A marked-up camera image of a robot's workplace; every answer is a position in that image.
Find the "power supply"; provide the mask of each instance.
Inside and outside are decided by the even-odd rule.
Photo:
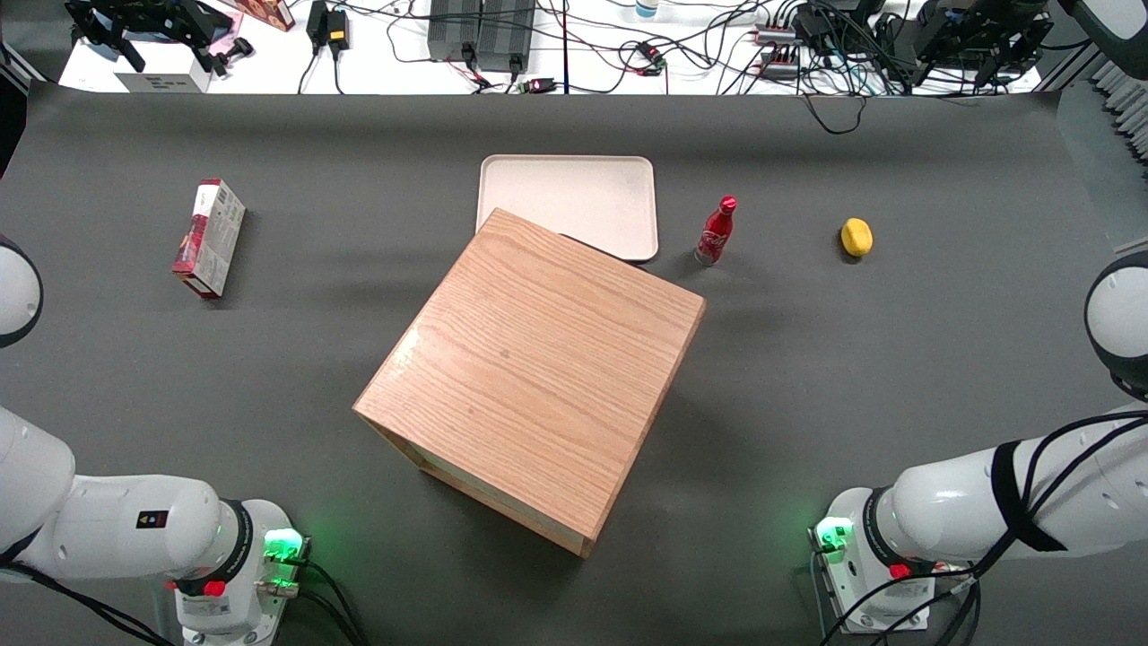
[[[430,0],[427,49],[436,61],[474,57],[479,41],[481,0]]]
[[[479,28],[479,69],[526,72],[534,33],[534,0],[486,0]]]

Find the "white table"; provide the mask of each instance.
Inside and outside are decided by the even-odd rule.
[[[916,15],[916,10],[922,0],[909,0],[910,16]],[[220,9],[225,6],[205,0]],[[571,84],[590,89],[608,89],[619,81],[622,76],[618,69],[620,67],[618,55],[612,52],[604,52],[602,56],[591,50],[576,39],[583,39],[597,46],[619,47],[628,40],[644,40],[647,38],[641,31],[667,36],[670,38],[685,38],[703,29],[720,13],[727,11],[735,6],[732,0],[716,0],[707,3],[706,0],[662,0],[657,16],[651,20],[639,18],[633,7],[621,7],[608,0],[569,0],[569,16],[567,30],[571,34],[569,41],[569,78]],[[396,59],[395,53],[403,60],[420,60],[428,56],[426,46],[427,21],[410,17],[400,17],[408,10],[408,0],[389,2],[388,0],[362,0],[354,2],[356,6],[385,9],[395,15],[360,15],[348,10],[348,22],[350,24],[351,49],[343,52],[340,59],[340,86],[347,94],[466,94],[475,89],[474,83],[465,77],[457,69],[452,69],[444,62],[402,62]],[[426,16],[429,11],[429,0],[414,0],[411,13],[416,16]],[[543,8],[560,8],[560,0],[541,0]],[[755,15],[746,15],[735,21],[726,32],[726,42],[718,52],[720,31],[709,32],[709,52],[721,61],[737,70],[744,69],[760,50],[753,44],[752,34],[755,22],[766,17],[766,11],[776,11],[782,6],[782,0],[770,1],[763,9],[759,9]],[[281,32],[272,26],[245,16],[240,25],[240,36],[247,38],[255,47],[254,56],[245,60],[236,60],[230,75],[223,78],[214,78],[208,86],[211,94],[295,94],[300,84],[300,77],[311,60],[311,44],[307,38],[304,28],[307,26],[307,14],[310,7],[309,0],[300,0],[294,9],[296,20],[295,26],[289,32]],[[890,0],[884,10],[905,15],[906,5],[901,0]],[[610,23],[615,26],[606,28],[588,24],[583,20]],[[535,28],[530,54],[530,62],[527,72],[521,79],[535,77],[552,77],[556,80],[563,79],[563,30],[559,21],[554,16],[543,11],[535,13]],[[703,49],[701,37],[687,41],[693,49]],[[148,50],[156,47],[183,47],[181,45],[160,45],[154,42],[138,44],[145,61]],[[699,70],[691,65],[685,55],[681,52],[669,52],[666,55],[668,62],[667,73],[661,77],[641,77],[635,73],[626,73],[614,93],[618,94],[716,94],[729,86],[730,81],[737,78],[737,72],[729,71],[722,75],[722,65],[715,65],[709,70]],[[635,64],[641,61],[641,56],[635,56]],[[91,92],[126,92],[123,84],[116,78],[114,71],[125,71],[126,61],[121,59],[118,63],[113,63],[93,52],[85,41],[80,41],[72,50],[68,65],[60,78],[60,84],[78,89]],[[944,79],[945,72],[934,73],[930,78]],[[505,84],[509,81],[509,73],[484,73],[489,81]],[[797,88],[793,81],[773,83],[765,79],[751,85],[752,78],[744,78],[742,89],[747,89],[751,94],[796,94]],[[1033,68],[1023,77],[1009,84],[1010,93],[1031,92],[1040,81],[1040,77]],[[814,92],[813,85],[820,92],[840,92],[847,87],[847,79],[844,75],[833,72],[814,72],[808,83],[802,83],[804,92]],[[875,93],[882,89],[881,81],[876,76],[871,77],[868,86]],[[934,83],[926,80],[921,87],[914,89],[916,94],[947,94],[960,88],[959,83]],[[504,87],[488,89],[487,92],[501,92]],[[965,86],[971,91],[971,84]],[[737,93],[737,84],[729,91]],[[305,94],[333,94],[336,93],[334,83],[334,64],[331,52],[326,48],[321,50],[319,60],[313,65],[311,72],[304,80]]]

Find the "gray tabletop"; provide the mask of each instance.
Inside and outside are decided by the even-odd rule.
[[[858,101],[816,104],[840,127]],[[805,528],[833,496],[1123,402],[1084,332],[1111,251],[1055,98],[874,100],[845,137],[797,99],[41,87],[31,111],[0,231],[46,299],[0,353],[0,402],[79,473],[279,503],[378,644],[816,644]],[[646,266],[709,304],[585,562],[420,475],[350,411],[471,236],[483,157],[528,151],[649,157]],[[201,302],[169,267],[214,176],[253,212],[226,297]],[[701,270],[689,250],[726,193],[737,229]],[[876,234],[860,263],[835,241],[850,216]],[[976,644],[1142,643],[1146,554],[1000,565]],[[78,587],[150,616],[141,582]],[[3,644],[130,643],[44,590],[0,586],[0,608]],[[293,604],[281,644],[335,640]]]

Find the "black strap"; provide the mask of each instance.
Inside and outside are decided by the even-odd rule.
[[[239,574],[239,570],[243,567],[243,562],[247,561],[247,555],[251,552],[251,538],[255,535],[254,527],[251,526],[251,515],[247,513],[243,504],[238,500],[220,498],[219,501],[235,512],[235,522],[239,523],[239,536],[235,537],[235,547],[232,548],[231,555],[211,574],[193,579],[176,579],[176,587],[188,597],[202,597],[203,586],[210,581],[230,583]]]
[[[1021,500],[1016,470],[1013,468],[1013,456],[1019,445],[1021,441],[1006,443],[998,446],[996,452],[993,453],[992,484],[996,508],[1000,509],[1001,517],[1004,519],[1009,531],[1021,543],[1037,552],[1066,552],[1068,547],[1037,527],[1032,515]]]
[[[893,547],[885,543],[884,537],[881,536],[881,531],[877,529],[877,503],[881,501],[881,495],[886,491],[889,491],[887,487],[874,489],[869,498],[866,499],[864,507],[861,511],[861,528],[864,530],[864,537],[869,542],[869,547],[872,548],[874,555],[884,566],[889,567],[894,563],[903,563],[905,558],[893,552]]]
[[[5,550],[3,554],[0,554],[0,568],[3,568],[8,563],[15,561],[16,557],[20,557],[20,553],[26,550],[28,546],[32,544],[32,540],[36,539],[36,535],[38,534],[40,534],[40,528],[36,528],[36,531],[17,540],[8,550]]]

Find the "wood grain surface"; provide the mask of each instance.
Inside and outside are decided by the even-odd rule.
[[[592,545],[704,310],[495,210],[354,410],[421,468],[404,443]],[[505,513],[479,483],[464,491]]]

